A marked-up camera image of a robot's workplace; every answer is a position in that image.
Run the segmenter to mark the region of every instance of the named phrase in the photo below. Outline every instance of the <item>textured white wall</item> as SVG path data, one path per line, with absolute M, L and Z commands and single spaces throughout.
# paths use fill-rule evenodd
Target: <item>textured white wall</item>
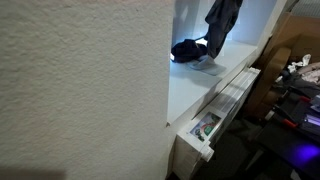
M 172 9 L 1 0 L 0 168 L 164 179 Z

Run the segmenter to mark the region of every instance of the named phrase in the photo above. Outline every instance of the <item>desk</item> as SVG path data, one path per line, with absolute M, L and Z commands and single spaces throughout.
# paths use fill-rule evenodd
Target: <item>desk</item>
M 256 138 L 267 151 L 262 159 L 280 158 L 308 179 L 320 179 L 320 144 L 284 126 L 279 122 L 281 118 L 274 115 Z

